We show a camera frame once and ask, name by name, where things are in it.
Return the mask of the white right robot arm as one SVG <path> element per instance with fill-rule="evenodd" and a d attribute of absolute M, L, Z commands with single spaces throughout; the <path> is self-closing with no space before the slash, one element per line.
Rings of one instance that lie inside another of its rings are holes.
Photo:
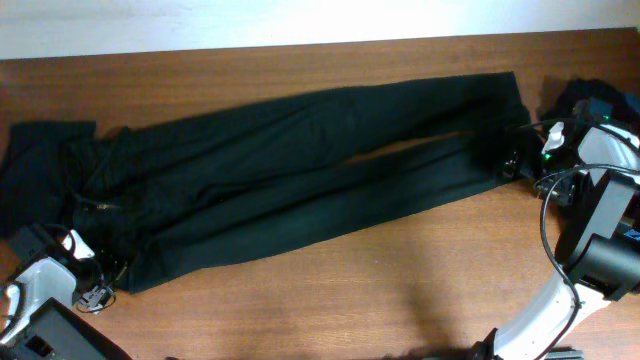
<path fill-rule="evenodd" d="M 532 180 L 541 197 L 540 236 L 553 273 L 522 312 L 472 346 L 471 359 L 581 359 L 561 340 L 639 291 L 638 136 L 596 98 L 528 129 L 542 138 L 520 141 L 504 175 Z"/>

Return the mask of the black trousers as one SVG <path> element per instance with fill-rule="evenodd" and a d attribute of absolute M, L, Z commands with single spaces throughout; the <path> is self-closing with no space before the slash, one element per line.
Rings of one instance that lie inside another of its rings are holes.
<path fill-rule="evenodd" d="M 75 229 L 137 293 L 499 187 L 529 120 L 502 72 L 307 93 L 62 154 Z"/>

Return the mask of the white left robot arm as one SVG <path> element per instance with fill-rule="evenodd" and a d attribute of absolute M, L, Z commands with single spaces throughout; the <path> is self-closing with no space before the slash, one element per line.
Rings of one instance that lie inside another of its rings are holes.
<path fill-rule="evenodd" d="M 130 360 L 116 343 L 79 315 L 97 314 L 116 301 L 95 252 L 58 224 L 19 229 L 9 246 L 20 259 L 1 285 L 3 359 Z"/>

